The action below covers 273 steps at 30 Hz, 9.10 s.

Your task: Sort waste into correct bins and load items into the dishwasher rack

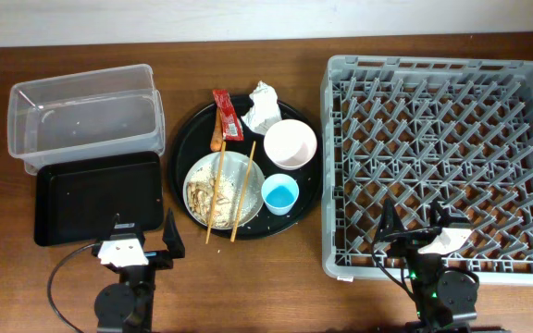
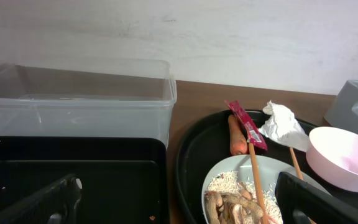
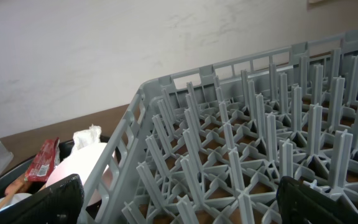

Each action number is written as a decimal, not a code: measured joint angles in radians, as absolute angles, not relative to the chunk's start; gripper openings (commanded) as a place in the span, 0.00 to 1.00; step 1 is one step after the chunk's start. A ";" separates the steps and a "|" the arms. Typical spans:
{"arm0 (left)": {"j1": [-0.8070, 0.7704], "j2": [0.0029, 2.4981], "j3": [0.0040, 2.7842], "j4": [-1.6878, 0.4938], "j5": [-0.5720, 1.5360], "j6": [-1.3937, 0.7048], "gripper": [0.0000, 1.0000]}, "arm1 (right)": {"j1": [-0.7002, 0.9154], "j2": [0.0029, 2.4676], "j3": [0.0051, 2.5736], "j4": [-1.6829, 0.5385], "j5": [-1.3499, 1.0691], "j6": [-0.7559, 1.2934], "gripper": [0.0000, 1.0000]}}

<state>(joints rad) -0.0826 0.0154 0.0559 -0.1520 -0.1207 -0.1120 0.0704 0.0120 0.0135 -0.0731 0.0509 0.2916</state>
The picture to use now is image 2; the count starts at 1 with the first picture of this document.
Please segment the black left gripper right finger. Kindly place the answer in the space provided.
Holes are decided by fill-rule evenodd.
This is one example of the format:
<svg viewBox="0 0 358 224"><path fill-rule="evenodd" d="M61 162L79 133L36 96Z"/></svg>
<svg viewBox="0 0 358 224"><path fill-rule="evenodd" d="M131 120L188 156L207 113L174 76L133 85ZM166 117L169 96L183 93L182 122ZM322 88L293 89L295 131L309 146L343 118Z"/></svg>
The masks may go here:
<svg viewBox="0 0 358 224"><path fill-rule="evenodd" d="M284 223L358 224L358 209L288 172L279 173L275 196Z"/></svg>

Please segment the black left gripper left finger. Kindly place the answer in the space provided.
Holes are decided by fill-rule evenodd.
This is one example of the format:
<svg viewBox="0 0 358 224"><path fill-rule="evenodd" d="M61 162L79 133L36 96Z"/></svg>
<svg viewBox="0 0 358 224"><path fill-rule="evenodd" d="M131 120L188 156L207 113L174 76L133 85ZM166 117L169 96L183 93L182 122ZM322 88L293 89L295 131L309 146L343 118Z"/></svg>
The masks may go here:
<svg viewBox="0 0 358 224"><path fill-rule="evenodd" d="M76 223L82 185L68 174L0 210L0 223Z"/></svg>

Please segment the grey plate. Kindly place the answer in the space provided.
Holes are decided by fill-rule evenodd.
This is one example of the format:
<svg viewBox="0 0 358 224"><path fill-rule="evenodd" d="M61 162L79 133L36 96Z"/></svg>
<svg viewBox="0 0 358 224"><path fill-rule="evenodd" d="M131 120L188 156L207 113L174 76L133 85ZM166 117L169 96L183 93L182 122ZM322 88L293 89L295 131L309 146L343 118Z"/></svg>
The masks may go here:
<svg viewBox="0 0 358 224"><path fill-rule="evenodd" d="M267 213L271 223L282 223L282 216L275 198L275 186L280 172L296 175L295 168L284 162L265 156L257 156L260 181ZM201 204L207 190L229 190L237 188L239 182L247 182L255 189L252 164L249 155L232 156L218 162L206 175L201 188Z"/></svg>

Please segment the white tissue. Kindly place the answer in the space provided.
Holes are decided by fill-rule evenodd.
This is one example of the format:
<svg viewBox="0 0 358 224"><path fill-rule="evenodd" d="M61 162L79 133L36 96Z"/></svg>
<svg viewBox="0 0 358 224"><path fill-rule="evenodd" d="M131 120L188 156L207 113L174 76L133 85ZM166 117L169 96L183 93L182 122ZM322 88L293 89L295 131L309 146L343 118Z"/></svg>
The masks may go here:
<svg viewBox="0 0 358 224"><path fill-rule="evenodd" d="M309 136L300 126L291 109L269 101L262 111L270 117L259 128L260 134L283 146L303 152L308 150Z"/></svg>

